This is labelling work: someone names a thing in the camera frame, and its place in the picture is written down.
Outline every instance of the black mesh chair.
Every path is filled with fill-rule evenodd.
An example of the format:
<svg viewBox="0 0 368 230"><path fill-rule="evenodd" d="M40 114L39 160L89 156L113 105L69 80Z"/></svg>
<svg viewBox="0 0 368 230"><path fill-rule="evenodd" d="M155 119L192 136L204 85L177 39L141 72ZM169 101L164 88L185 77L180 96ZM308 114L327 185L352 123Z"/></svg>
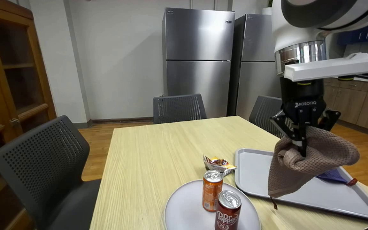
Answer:
<svg viewBox="0 0 368 230"><path fill-rule="evenodd" d="M160 96L153 101L154 123L184 122L206 119L201 94Z"/></svg>
<svg viewBox="0 0 368 230"><path fill-rule="evenodd" d="M282 138L283 134L269 120L270 117L281 111L281 106L282 100L280 98L258 96L254 108L252 109L251 116L249 117L249 122L279 138ZM292 121L290 119L286 119L286 125L289 128L292 128Z"/></svg>
<svg viewBox="0 0 368 230"><path fill-rule="evenodd" d="M101 182L81 179L89 150L66 116L0 148L0 174L37 229L89 229Z"/></svg>

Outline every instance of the stainless steel refrigerator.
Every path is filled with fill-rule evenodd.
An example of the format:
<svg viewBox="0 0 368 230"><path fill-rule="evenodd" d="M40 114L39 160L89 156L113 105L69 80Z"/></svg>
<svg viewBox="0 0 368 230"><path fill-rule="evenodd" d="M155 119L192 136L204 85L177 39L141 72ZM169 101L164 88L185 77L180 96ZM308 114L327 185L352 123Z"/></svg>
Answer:
<svg viewBox="0 0 368 230"><path fill-rule="evenodd" d="M208 118L226 115L235 13L166 8L164 95L200 93Z"/></svg>
<svg viewBox="0 0 368 230"><path fill-rule="evenodd" d="M245 14L235 20L228 116L249 119L258 96L281 97L274 50L270 15Z"/></svg>

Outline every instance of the dr pepper can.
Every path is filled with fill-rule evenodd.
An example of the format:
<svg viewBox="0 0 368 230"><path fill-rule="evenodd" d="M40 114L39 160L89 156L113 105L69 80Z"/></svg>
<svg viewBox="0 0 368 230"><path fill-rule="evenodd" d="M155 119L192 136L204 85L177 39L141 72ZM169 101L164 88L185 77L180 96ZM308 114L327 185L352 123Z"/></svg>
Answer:
<svg viewBox="0 0 368 230"><path fill-rule="evenodd" d="M240 212L241 198L229 190L220 192L215 215L215 230L236 230Z"/></svg>
<svg viewBox="0 0 368 230"><path fill-rule="evenodd" d="M203 178L203 207L207 211L216 211L218 194L222 191L222 175L215 170L209 170Z"/></svg>

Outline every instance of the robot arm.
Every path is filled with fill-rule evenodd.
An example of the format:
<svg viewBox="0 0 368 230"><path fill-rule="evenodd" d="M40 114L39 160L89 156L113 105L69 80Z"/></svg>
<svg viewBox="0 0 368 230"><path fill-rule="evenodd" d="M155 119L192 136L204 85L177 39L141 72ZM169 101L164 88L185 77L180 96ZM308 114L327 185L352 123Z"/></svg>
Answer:
<svg viewBox="0 0 368 230"><path fill-rule="evenodd" d="M339 111L325 111L323 78L353 80L342 76L368 73L368 54L326 60L325 44L332 32L368 25L368 0L274 0L272 10L282 112L270 119L305 156L306 126L330 131L340 116Z"/></svg>

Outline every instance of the can lid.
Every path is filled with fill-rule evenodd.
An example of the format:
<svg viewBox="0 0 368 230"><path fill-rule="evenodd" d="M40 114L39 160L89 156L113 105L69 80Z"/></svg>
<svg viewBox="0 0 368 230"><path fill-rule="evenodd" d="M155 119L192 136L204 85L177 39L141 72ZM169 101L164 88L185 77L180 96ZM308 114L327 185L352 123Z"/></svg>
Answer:
<svg viewBox="0 0 368 230"><path fill-rule="evenodd" d="M204 174L204 178L208 181L208 182L220 182L222 181L222 175L221 173L219 173L218 171L215 170L209 170Z"/></svg>
<svg viewBox="0 0 368 230"><path fill-rule="evenodd" d="M223 190L218 195L218 200L222 206L235 209L241 206L241 198L235 192Z"/></svg>

